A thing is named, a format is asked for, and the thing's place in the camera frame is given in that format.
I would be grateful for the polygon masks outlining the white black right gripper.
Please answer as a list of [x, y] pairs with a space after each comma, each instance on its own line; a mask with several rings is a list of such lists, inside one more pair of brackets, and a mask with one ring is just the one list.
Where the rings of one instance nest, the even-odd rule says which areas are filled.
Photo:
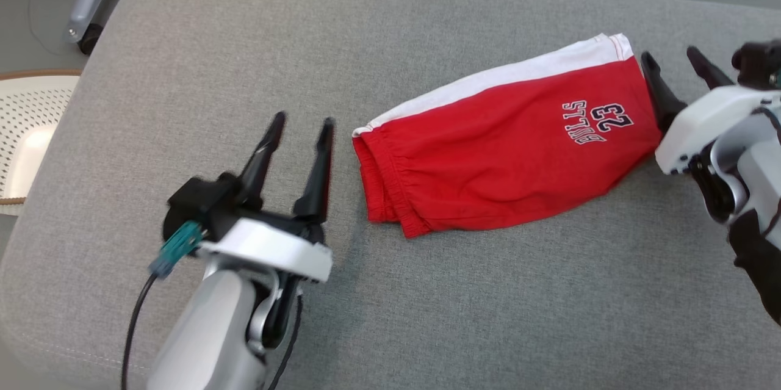
[[664, 81], [652, 54], [641, 54], [653, 116], [664, 134], [655, 153], [656, 162], [664, 174], [683, 173], [689, 160], [711, 145], [707, 156], [714, 161], [715, 168], [725, 172], [741, 153], [776, 136], [769, 119], [755, 110], [777, 112], [779, 90], [762, 92], [734, 86], [735, 82], [697, 47], [687, 48], [687, 59], [711, 90], [689, 106]]

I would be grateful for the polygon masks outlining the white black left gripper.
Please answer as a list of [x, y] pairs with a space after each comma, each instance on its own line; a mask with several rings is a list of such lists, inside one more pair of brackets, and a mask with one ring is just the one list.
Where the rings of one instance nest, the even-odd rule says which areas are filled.
[[[277, 112], [243, 168], [237, 201], [261, 208], [261, 196], [273, 154], [284, 133], [287, 114]], [[229, 215], [223, 234], [201, 226], [197, 249], [225, 256], [229, 262], [252, 270], [267, 267], [312, 283], [329, 280], [334, 254], [325, 242], [322, 223], [328, 217], [330, 176], [336, 121], [327, 117], [315, 143], [315, 159], [293, 215], [238, 208]]]

